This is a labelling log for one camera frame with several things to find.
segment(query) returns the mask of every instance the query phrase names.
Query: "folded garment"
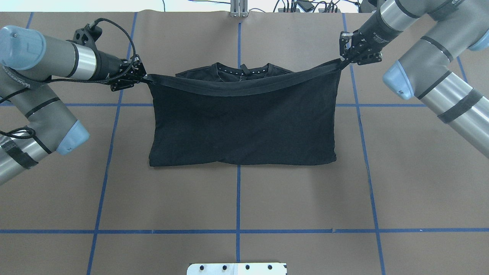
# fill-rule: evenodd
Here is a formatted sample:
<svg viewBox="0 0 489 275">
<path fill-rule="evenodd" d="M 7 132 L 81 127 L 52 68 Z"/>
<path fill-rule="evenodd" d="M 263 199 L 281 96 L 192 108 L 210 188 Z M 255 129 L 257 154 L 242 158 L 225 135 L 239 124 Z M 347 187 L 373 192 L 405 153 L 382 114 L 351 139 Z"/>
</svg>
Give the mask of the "folded garment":
<svg viewBox="0 0 489 275">
<path fill-rule="evenodd" d="M 292 72 L 215 63 L 176 77 L 150 74 L 156 119 L 150 166 L 335 161 L 339 64 Z"/>
</svg>

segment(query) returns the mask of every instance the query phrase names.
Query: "light blue joint cap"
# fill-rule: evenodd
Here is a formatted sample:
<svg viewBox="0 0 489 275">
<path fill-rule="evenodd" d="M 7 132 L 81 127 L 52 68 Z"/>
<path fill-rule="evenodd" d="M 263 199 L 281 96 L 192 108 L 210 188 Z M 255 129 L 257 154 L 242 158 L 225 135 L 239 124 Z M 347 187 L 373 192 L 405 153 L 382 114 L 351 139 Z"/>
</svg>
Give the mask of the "light blue joint cap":
<svg viewBox="0 0 489 275">
<path fill-rule="evenodd" d="M 36 66 L 46 53 L 46 38 L 33 29 L 8 25 L 0 29 L 0 64 L 16 70 Z"/>
<path fill-rule="evenodd" d="M 478 51 L 483 50 L 487 47 L 489 47 L 489 30 L 486 32 L 485 35 L 482 36 L 479 41 L 477 41 L 474 45 L 468 47 L 468 49 L 472 51 Z"/>
<path fill-rule="evenodd" d="M 382 78 L 384 83 L 400 98 L 408 100 L 414 96 L 414 90 L 411 86 L 411 82 L 407 78 L 407 74 L 404 68 L 397 60 L 392 67 L 390 67 Z"/>
<path fill-rule="evenodd" d="M 61 141 L 56 151 L 61 155 L 66 155 L 76 147 L 82 145 L 89 137 L 90 134 L 88 131 L 83 127 L 82 123 L 77 120 L 73 127 L 68 131 L 65 138 Z"/>
</svg>

